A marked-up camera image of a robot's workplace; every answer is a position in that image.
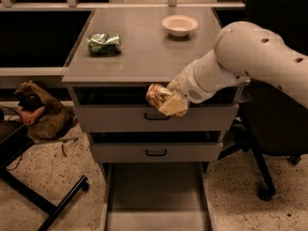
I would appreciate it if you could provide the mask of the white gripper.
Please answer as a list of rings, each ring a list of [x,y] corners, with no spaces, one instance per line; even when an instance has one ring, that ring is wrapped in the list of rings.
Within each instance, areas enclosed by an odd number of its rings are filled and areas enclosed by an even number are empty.
[[[214,96],[213,92],[203,90],[197,84],[193,74],[195,64],[196,61],[193,61],[167,84],[167,89],[172,93],[159,108],[162,114],[166,116],[183,116],[189,108],[190,102],[199,104]]]

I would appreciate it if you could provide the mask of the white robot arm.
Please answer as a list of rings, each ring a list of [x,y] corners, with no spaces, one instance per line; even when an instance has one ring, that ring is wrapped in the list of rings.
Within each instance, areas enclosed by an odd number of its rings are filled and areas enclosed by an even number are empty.
[[[214,49],[167,85],[172,94],[159,111],[166,116],[182,113],[191,103],[248,79],[268,83],[308,107],[308,57],[288,47],[276,33],[240,21],[222,28]]]

